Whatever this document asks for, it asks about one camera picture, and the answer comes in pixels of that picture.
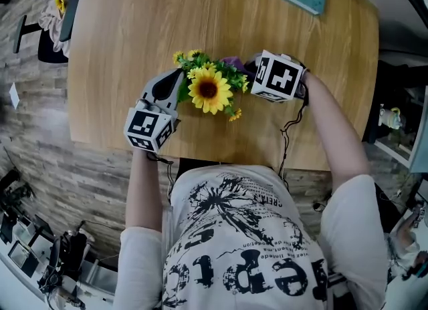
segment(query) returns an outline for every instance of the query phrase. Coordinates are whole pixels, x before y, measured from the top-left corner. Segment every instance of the paper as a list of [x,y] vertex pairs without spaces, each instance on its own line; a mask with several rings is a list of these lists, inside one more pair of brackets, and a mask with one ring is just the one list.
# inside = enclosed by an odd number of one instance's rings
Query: paper
[[16,109],[19,103],[19,96],[18,96],[18,92],[16,91],[15,84],[12,84],[12,87],[9,90],[9,94],[11,95],[11,101],[12,101],[13,107],[15,107]]

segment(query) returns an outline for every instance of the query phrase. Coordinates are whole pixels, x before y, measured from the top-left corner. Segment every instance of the wooden table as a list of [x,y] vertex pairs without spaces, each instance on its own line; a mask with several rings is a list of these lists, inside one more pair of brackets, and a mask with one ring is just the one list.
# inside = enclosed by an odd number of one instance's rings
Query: wooden table
[[[378,59],[377,10],[367,0],[327,0],[319,17],[284,0],[80,0],[72,33],[68,98],[72,140],[130,149],[122,133],[145,83],[173,67],[177,50],[243,61],[267,49],[302,60],[322,78],[357,132],[366,126]],[[228,122],[180,104],[181,124],[162,154],[278,168],[280,127],[302,101],[236,100]],[[287,168],[327,170],[313,119],[290,130]]]

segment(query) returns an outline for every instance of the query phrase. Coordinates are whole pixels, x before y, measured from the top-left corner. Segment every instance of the yellow flower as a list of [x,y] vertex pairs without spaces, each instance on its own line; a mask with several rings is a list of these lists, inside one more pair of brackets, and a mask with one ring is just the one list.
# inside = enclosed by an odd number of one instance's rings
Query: yellow flower
[[177,51],[176,53],[174,53],[174,64],[180,65],[180,58],[186,58],[184,52]]
[[196,77],[196,73],[201,70],[199,67],[194,67],[187,73],[187,78],[193,79]]
[[235,112],[235,115],[230,117],[229,121],[235,121],[235,120],[239,119],[241,117],[241,115],[242,115],[242,110],[241,110],[241,108],[239,108]]
[[224,106],[229,105],[228,98],[233,96],[227,79],[221,77],[220,71],[215,73],[213,69],[198,70],[189,89],[195,107],[202,108],[204,113],[216,114],[217,110],[223,110]]
[[64,4],[64,0],[55,0],[56,7],[60,10],[61,15],[66,11],[66,6]]
[[215,71],[215,64],[209,61],[207,63],[204,63],[202,67],[204,67],[205,69],[214,69]]
[[241,77],[242,82],[242,92],[245,93],[248,90],[248,81],[247,81],[247,75],[242,75]]
[[202,50],[190,50],[190,51],[187,53],[187,57],[188,57],[189,59],[191,59],[191,58],[193,58],[193,56],[195,56],[195,55],[197,55],[197,54],[199,54],[199,53],[202,53]]

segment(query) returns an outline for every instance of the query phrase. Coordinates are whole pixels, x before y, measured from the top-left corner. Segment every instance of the laminate floor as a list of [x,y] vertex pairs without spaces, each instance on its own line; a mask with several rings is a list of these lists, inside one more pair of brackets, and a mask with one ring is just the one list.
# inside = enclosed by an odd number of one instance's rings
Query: laminate floor
[[[59,235],[88,223],[100,257],[117,255],[120,232],[124,229],[126,190],[131,154],[120,150],[97,150],[70,140],[67,112],[67,64],[47,64],[37,60],[39,33],[23,37],[18,54],[12,53],[13,36],[19,18],[36,22],[45,0],[12,0],[0,5],[0,141],[10,153],[23,179],[35,192],[33,201],[24,200],[25,211],[38,214]],[[9,89],[15,83],[20,103],[11,105]],[[366,146],[376,182],[389,196],[401,188],[403,194],[418,176],[375,146]],[[0,175],[12,167],[5,151],[0,150]],[[173,174],[177,173],[175,160]],[[166,195],[166,168],[159,166],[160,185]],[[320,213],[312,210],[314,200],[330,189],[327,172],[287,170],[303,221],[313,233],[319,231]],[[115,265],[117,258],[106,259]]]

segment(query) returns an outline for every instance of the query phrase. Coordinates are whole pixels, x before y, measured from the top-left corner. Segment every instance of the graphic t-shirt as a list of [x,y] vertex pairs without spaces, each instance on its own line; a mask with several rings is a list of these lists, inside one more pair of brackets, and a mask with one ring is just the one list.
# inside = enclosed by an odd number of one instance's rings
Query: graphic t-shirt
[[[175,244],[165,262],[160,233],[145,228],[122,233],[117,309],[325,309],[332,267],[354,283],[359,308],[382,305],[387,253],[369,176],[343,184],[326,207],[331,221],[322,221],[325,256],[303,230],[283,182],[268,168],[188,171],[171,202]],[[344,202],[357,206],[346,210]],[[364,212],[358,226],[349,215],[355,211]],[[344,230],[337,231],[344,216]],[[361,228],[367,229],[365,237]]]

